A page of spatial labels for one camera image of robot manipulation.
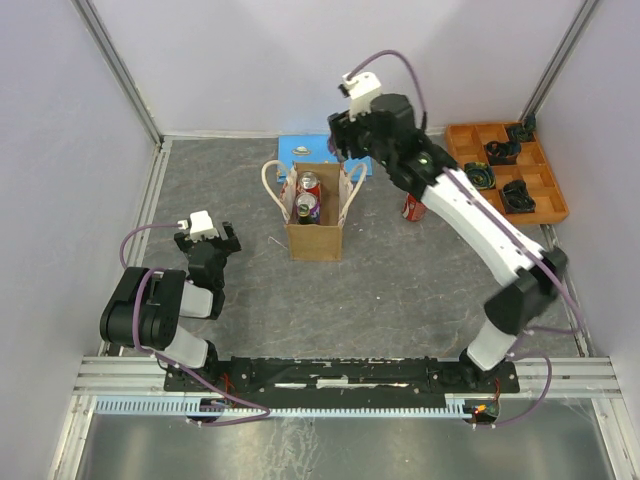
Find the red cola can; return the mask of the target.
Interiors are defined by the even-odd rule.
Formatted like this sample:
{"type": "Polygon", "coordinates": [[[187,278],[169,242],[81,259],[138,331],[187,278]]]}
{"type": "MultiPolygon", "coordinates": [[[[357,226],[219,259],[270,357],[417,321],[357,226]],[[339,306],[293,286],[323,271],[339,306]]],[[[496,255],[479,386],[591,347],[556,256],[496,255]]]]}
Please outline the red cola can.
{"type": "Polygon", "coordinates": [[[402,217],[410,222],[421,221],[427,212],[427,207],[408,193],[402,209],[402,217]]]}
{"type": "Polygon", "coordinates": [[[297,192],[310,193],[316,198],[321,196],[321,182],[319,177],[312,171],[304,171],[298,175],[297,192]]]}

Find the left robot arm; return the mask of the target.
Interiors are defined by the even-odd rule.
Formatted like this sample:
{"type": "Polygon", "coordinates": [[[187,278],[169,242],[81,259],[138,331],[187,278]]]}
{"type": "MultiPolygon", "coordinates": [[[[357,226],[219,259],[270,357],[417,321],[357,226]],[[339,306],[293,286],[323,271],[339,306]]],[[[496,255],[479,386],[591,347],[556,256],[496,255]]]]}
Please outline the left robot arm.
{"type": "Polygon", "coordinates": [[[185,255],[185,271],[152,271],[127,266],[100,318],[100,335],[108,343],[152,353],[187,379],[209,390],[221,378],[212,342],[196,337],[179,319],[216,320],[225,302],[224,269],[228,257],[241,250],[233,224],[217,230],[205,211],[175,225],[177,248],[185,255]]]}

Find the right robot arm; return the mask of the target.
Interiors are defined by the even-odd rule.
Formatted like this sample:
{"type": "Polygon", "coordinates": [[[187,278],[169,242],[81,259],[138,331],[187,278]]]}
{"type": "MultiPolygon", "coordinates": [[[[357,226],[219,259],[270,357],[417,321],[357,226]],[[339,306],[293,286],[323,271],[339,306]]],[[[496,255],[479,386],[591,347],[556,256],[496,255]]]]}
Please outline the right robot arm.
{"type": "Polygon", "coordinates": [[[517,230],[471,184],[456,161],[415,124],[404,95],[382,94],[363,113],[334,113],[330,139],[341,161],[369,157],[392,183],[439,215],[480,256],[501,289],[484,304],[486,320],[461,355],[460,382],[481,391],[531,320],[565,293],[568,259],[517,230]]]}

